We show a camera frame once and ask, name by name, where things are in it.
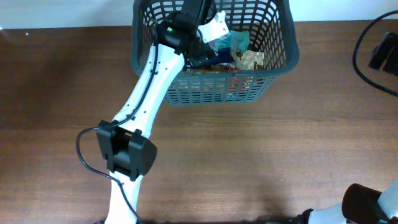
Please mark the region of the red San Remo pasta pack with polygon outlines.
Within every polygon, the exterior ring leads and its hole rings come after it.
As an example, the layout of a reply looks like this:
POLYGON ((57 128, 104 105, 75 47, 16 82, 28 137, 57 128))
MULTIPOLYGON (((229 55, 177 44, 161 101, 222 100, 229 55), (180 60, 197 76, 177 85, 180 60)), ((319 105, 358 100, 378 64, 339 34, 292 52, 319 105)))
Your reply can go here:
POLYGON ((206 65, 200 68, 186 68, 182 73, 197 74, 197 73, 233 73, 233 72, 242 72, 242 70, 232 63, 222 63, 217 65, 206 65))

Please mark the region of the light blue tissue packet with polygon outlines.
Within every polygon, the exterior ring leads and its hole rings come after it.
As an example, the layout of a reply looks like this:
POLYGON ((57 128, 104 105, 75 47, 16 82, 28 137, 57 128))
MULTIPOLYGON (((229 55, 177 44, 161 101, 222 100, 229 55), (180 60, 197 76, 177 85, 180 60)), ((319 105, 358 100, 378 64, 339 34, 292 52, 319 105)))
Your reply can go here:
POLYGON ((250 33, 248 31, 238 32, 231 31, 231 52, 245 53, 249 46, 250 33))

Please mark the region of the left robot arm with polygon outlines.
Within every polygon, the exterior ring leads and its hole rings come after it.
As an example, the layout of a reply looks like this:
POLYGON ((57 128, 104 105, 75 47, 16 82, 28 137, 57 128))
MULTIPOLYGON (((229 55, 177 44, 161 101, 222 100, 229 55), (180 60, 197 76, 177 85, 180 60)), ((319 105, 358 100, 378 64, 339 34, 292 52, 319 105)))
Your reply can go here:
POLYGON ((95 127, 109 171, 111 196, 105 223, 140 223, 136 212, 143 177, 157 147, 153 123, 169 86, 188 61, 202 61, 208 43, 228 33, 226 13, 214 1, 184 1, 181 9, 153 23, 147 62, 131 95, 112 121, 95 127))

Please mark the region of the Kleenex tissue multipack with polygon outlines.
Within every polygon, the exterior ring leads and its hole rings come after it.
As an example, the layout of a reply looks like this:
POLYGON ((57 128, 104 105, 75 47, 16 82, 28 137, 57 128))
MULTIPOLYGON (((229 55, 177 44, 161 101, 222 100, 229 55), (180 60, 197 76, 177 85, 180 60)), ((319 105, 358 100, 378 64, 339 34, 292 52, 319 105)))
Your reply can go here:
POLYGON ((231 54, 231 34, 226 34, 219 39, 209 42, 210 47, 215 51, 216 56, 202 64, 185 64, 187 68, 200 68, 206 65, 217 65, 234 62, 231 54))

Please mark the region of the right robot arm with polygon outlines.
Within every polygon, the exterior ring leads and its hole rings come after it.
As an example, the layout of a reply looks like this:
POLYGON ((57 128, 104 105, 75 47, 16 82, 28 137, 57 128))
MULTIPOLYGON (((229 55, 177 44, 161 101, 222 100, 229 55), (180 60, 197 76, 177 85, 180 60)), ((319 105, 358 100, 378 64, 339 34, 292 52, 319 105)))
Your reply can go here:
MULTIPOLYGON (((397 75, 397 34, 388 32, 377 45, 368 67, 397 75)), ((308 209, 298 215, 298 224, 346 224, 346 223, 397 223, 397 181, 383 192, 360 184, 350 185, 343 201, 332 207, 308 209)))

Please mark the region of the beige cookie bag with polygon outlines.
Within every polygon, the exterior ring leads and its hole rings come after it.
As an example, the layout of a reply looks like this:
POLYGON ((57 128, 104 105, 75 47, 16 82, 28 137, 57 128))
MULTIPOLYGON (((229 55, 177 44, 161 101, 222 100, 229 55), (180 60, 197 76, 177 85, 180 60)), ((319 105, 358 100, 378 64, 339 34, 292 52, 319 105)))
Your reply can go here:
POLYGON ((240 70, 263 70, 264 53, 247 50, 244 53, 239 51, 234 56, 235 67, 240 70))

